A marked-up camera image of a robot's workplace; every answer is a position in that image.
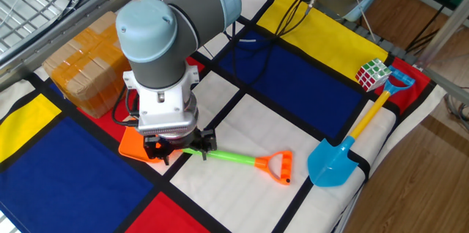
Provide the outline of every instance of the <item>blue toy shovel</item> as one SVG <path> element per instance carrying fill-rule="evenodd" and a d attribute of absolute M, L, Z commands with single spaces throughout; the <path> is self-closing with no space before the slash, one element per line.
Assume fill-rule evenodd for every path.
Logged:
<path fill-rule="evenodd" d="M 308 157 L 309 178 L 314 185 L 332 187 L 343 185 L 347 181 L 353 170 L 358 166 L 358 163 L 347 157 L 347 153 L 356 138 L 359 137 L 361 132 L 391 95 L 401 90 L 408 89 L 416 82 L 394 67 L 389 67 L 389 69 L 392 71 L 391 76 L 401 81 L 405 86 L 394 86 L 388 79 L 385 83 L 383 93 L 358 123 L 357 127 L 355 127 L 351 134 L 348 135 L 340 145 L 333 147 L 325 139 L 321 141 Z"/>

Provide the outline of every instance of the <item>fabric mat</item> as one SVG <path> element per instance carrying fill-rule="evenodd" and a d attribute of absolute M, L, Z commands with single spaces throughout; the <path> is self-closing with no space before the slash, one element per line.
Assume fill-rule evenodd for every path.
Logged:
<path fill-rule="evenodd" d="M 234 41 L 273 36 L 289 1 L 243 0 Z M 316 10 L 276 40 L 267 62 L 267 50 L 246 50 L 258 47 L 233 49 L 219 34 L 188 58 L 201 75 L 193 90 L 198 126 L 215 128 L 222 150 L 255 157 L 292 151 L 291 185 L 252 166 L 180 152 L 170 166 L 123 157 L 124 128 L 110 112 L 87 116 L 39 69 L 0 92 L 0 232 L 332 232 L 343 226 L 342 214 L 350 213 L 363 184 L 445 93 Z M 348 157 L 359 165 L 348 181 L 314 186 L 309 154 L 324 138 L 339 144 L 383 90 L 365 93 L 352 75 L 374 58 L 416 84 L 391 97 L 352 146 Z M 264 63 L 262 77 L 250 85 Z M 126 117 L 123 102 L 117 117 Z"/>

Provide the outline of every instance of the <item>black bracket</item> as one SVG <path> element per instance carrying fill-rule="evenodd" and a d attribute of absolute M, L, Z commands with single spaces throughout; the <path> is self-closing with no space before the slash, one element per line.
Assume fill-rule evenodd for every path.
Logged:
<path fill-rule="evenodd" d="M 164 160 L 169 165 L 169 155 L 177 150 L 191 148 L 202 153 L 202 158 L 207 159 L 209 151 L 217 150 L 215 130 L 202 130 L 198 128 L 185 137 L 169 140 L 158 136 L 145 136 L 144 149 L 149 159 Z"/>

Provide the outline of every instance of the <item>blue square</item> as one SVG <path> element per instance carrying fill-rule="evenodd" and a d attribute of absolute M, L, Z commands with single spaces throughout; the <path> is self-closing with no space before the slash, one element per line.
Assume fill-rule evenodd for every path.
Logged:
<path fill-rule="evenodd" d="M 270 49 L 270 42 L 256 32 L 247 33 L 245 39 L 259 42 L 239 42 L 235 48 L 237 77 L 249 84 L 267 65 L 263 76 L 252 85 L 255 90 L 326 137 L 341 138 L 338 134 L 363 94 L 278 45 Z M 232 51 L 219 64 L 233 73 Z"/>
<path fill-rule="evenodd" d="M 70 118 L 0 174 L 0 209 L 29 232 L 112 232 L 152 184 Z"/>

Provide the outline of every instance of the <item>white cable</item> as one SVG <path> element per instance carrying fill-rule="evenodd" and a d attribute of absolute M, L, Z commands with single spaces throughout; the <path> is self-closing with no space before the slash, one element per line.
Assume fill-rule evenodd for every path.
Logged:
<path fill-rule="evenodd" d="M 7 19 L 10 17 L 10 15 L 12 14 L 13 9 L 15 8 L 16 4 L 18 3 L 18 1 L 20 1 L 20 0 L 16 0 L 15 3 L 13 3 L 12 8 L 11 8 L 10 11 L 7 13 L 7 16 L 5 17 L 5 19 L 3 19 L 3 20 L 1 21 L 1 23 L 0 23 L 0 28 L 1 28 L 1 26 L 3 25 L 3 23 L 5 23 L 5 21 L 7 21 Z"/>
<path fill-rule="evenodd" d="M 363 19 L 365 19 L 365 23 L 366 23 L 366 25 L 368 26 L 368 30 L 369 30 L 369 32 L 372 34 L 373 41 L 374 41 L 374 42 L 377 42 L 377 41 L 376 41 L 376 38 L 374 37 L 373 31 L 372 31 L 372 27 L 369 25 L 368 19 L 366 19 L 365 12 L 363 12 L 363 8 L 361 7 L 360 1 L 357 0 L 357 3 L 358 3 L 358 7 L 360 8 L 360 11 L 361 11 L 361 14 L 362 14 L 362 16 L 363 16 Z"/>

